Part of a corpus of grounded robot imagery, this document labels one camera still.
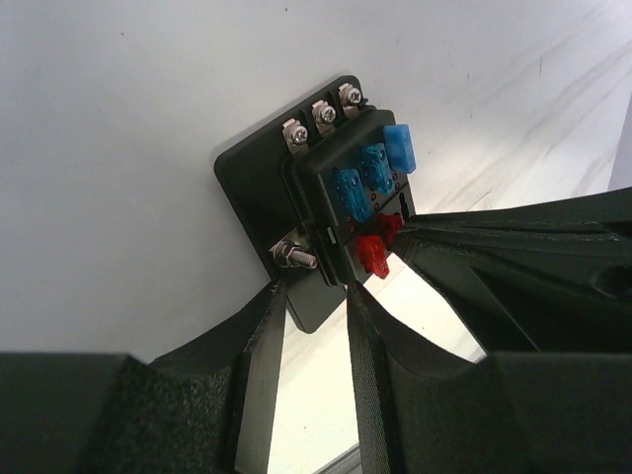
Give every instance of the blue fuse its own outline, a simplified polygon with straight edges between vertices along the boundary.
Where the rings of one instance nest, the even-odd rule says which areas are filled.
[[[415,152],[411,140],[411,130],[405,124],[384,127],[386,154],[391,168],[410,175],[417,169]]]
[[[371,217],[371,210],[359,178],[359,172],[354,168],[336,170],[334,171],[334,180],[345,210],[358,222],[368,220]]]
[[[389,195],[395,189],[390,166],[386,159],[386,149],[382,143],[364,146],[361,149],[362,171],[372,191]]]

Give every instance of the red fuse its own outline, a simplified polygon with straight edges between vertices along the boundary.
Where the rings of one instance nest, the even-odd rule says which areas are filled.
[[[379,234],[386,244],[386,248],[390,249],[395,240],[395,234],[404,225],[404,220],[400,214],[379,214],[377,216],[377,224],[379,226]]]
[[[355,245],[357,247],[357,255],[360,262],[364,265],[364,269],[385,279],[389,270],[382,239],[377,235],[358,235],[355,238]]]

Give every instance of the fuse box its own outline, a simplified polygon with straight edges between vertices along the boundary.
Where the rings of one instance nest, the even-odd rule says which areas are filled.
[[[222,153],[215,173],[297,326],[315,331],[345,284],[386,277],[414,213],[410,129],[343,76]]]

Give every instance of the bolt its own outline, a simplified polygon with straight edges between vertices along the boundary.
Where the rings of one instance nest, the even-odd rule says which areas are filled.
[[[287,134],[289,139],[295,145],[302,145],[307,142],[307,128],[305,128],[300,123],[294,123],[288,127]]]
[[[327,103],[316,108],[315,118],[319,125],[331,125],[336,119],[336,109]]]
[[[341,99],[343,100],[343,106],[352,107],[357,106],[362,102],[362,92],[357,87],[351,84],[343,90]]]
[[[287,240],[275,245],[273,257],[279,266],[285,268],[304,267],[313,270],[318,266],[316,257],[305,252],[299,245]]]

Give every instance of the screw head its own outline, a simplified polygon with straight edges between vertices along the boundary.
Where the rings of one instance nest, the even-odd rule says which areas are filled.
[[[357,87],[348,87],[345,90],[344,102],[346,106],[356,106],[362,102],[362,92]]]
[[[331,125],[336,119],[336,109],[332,106],[322,105],[318,109],[318,121],[323,125]]]
[[[307,128],[303,125],[294,125],[292,130],[289,132],[289,138],[296,145],[302,145],[307,142]]]

